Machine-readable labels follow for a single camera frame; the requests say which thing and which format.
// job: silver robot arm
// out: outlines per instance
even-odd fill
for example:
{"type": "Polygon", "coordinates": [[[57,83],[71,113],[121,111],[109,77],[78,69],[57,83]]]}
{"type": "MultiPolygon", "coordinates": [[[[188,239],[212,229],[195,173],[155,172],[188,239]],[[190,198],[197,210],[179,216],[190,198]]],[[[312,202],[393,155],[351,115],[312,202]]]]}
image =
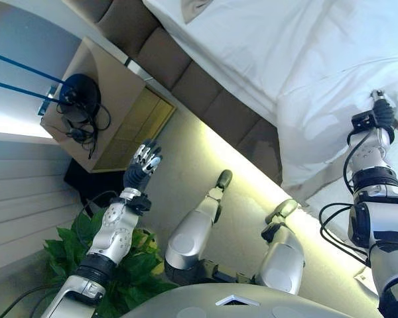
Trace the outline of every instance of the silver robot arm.
{"type": "Polygon", "coordinates": [[[178,224],[168,240],[165,252],[167,265],[177,270],[188,270],[201,259],[212,225],[221,213],[223,192],[231,179],[232,172],[224,170],[216,186],[178,224]]]}
{"type": "Polygon", "coordinates": [[[398,318],[398,180],[385,161],[393,141],[393,112],[381,91],[373,111],[352,118],[350,167],[354,206],[350,240],[367,252],[385,318],[398,318]]]}
{"type": "Polygon", "coordinates": [[[151,202],[143,191],[162,160],[158,156],[160,148],[153,151],[155,145],[147,140],[136,151],[124,173],[125,189],[107,208],[86,257],[65,281],[42,318],[86,318],[94,314],[113,269],[131,248],[131,235],[139,216],[150,209],[151,202]]]}
{"type": "Polygon", "coordinates": [[[305,256],[296,235],[281,215],[273,217],[261,233],[269,248],[255,276],[255,283],[275,290],[297,295],[305,256]]]}

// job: wooden nightstand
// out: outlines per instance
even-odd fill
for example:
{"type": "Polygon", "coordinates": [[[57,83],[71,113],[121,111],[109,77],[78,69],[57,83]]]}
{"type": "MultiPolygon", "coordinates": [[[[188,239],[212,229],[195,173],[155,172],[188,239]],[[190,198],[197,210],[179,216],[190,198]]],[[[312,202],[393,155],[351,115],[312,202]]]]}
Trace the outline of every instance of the wooden nightstand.
{"type": "MultiPolygon", "coordinates": [[[[85,74],[98,84],[101,103],[111,114],[109,128],[98,134],[92,158],[88,159],[88,151],[81,144],[62,133],[68,128],[56,111],[56,104],[50,104],[41,125],[88,172],[125,170],[141,142],[155,138],[175,108],[147,89],[139,76],[89,38],[83,39],[64,79],[72,74],[85,74]]],[[[98,127],[106,126],[107,121],[106,112],[100,109],[96,117],[98,127]]]]}

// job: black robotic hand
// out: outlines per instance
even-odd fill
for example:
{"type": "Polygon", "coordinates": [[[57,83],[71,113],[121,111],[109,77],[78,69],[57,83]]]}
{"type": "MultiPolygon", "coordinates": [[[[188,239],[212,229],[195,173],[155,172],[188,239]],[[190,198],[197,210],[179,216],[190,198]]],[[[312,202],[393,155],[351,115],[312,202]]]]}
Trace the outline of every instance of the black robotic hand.
{"type": "Polygon", "coordinates": [[[140,145],[124,173],[124,187],[131,187],[144,192],[153,172],[163,158],[159,155],[161,148],[155,148],[156,145],[156,141],[150,139],[145,140],[140,145]]]}

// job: pillow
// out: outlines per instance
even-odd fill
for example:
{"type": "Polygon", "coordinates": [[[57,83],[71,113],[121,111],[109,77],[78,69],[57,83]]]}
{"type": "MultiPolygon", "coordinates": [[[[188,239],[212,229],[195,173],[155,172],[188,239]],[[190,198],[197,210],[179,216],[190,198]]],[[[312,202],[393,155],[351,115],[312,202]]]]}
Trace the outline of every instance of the pillow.
{"type": "Polygon", "coordinates": [[[187,24],[212,2],[212,0],[181,0],[181,12],[184,22],[187,24]]]}

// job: bed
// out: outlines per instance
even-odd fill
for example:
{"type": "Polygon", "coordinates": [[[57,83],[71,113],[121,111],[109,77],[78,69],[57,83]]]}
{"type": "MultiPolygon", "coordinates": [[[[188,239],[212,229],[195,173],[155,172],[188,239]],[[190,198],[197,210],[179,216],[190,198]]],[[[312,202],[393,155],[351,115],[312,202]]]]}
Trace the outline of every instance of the bed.
{"type": "MultiPolygon", "coordinates": [[[[285,189],[345,153],[350,118],[371,107],[371,90],[385,90],[398,120],[398,0],[213,0],[188,24],[179,0],[143,2],[196,63],[277,127],[285,189]]],[[[334,178],[324,176],[316,188],[334,178]]]]}

